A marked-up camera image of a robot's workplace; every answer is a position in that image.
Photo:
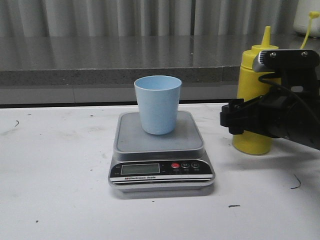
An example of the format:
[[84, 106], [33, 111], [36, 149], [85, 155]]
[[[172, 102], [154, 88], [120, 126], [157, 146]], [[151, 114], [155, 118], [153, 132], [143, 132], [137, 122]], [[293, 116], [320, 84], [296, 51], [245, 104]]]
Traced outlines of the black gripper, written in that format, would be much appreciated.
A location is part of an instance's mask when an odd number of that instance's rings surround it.
[[221, 107], [219, 121], [232, 135], [254, 133], [320, 149], [320, 97], [273, 90], [244, 103], [236, 98]]

